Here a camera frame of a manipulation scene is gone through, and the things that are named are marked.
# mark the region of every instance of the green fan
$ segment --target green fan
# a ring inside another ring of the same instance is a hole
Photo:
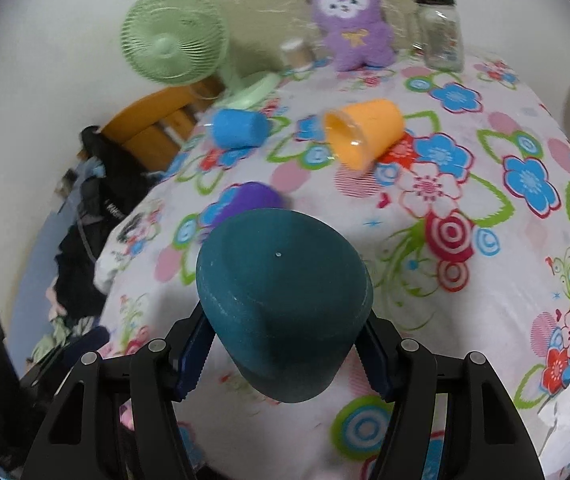
[[[238,76],[227,24],[211,0],[139,0],[123,23],[121,47],[137,73],[159,83],[189,85],[217,71],[226,87],[221,107],[250,108],[281,80],[272,72]]]

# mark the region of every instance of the black bag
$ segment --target black bag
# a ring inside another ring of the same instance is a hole
[[[98,133],[98,126],[88,126],[80,138],[88,155],[101,161],[105,176],[91,177],[81,184],[78,222],[63,238],[56,256],[59,277],[54,291],[68,311],[67,324],[102,313],[105,296],[94,287],[94,262],[112,229],[139,205],[151,187],[145,167]]]

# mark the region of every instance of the floral bedsheet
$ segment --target floral bedsheet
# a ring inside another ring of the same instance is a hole
[[[288,75],[257,107],[272,126],[260,148],[223,152],[198,126],[114,230],[96,266],[110,290],[102,355],[135,352],[191,313],[209,226],[238,184],[261,181],[357,248],[379,316],[433,352],[487,355],[540,450],[549,428],[538,410],[570,384],[568,141],[493,57],[468,56],[460,75],[407,54],[384,70],[323,65]],[[358,177],[332,157],[319,115],[381,97],[404,113],[405,136]],[[354,351],[324,393],[288,405],[251,388],[216,340],[175,412],[195,468],[238,480],[366,479],[391,407]],[[425,480],[436,478],[443,428],[440,399]]]

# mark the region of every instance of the black jar lid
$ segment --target black jar lid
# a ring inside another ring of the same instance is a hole
[[[456,0],[414,0],[420,5],[456,5]]]

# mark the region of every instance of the blue cup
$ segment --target blue cup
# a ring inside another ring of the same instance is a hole
[[[334,379],[369,316],[373,288],[350,243],[286,209],[226,219],[196,264],[203,311],[239,371],[268,397],[301,402]]]
[[[212,119],[211,133],[222,150],[258,147],[270,134],[270,120],[260,112],[223,108]]]

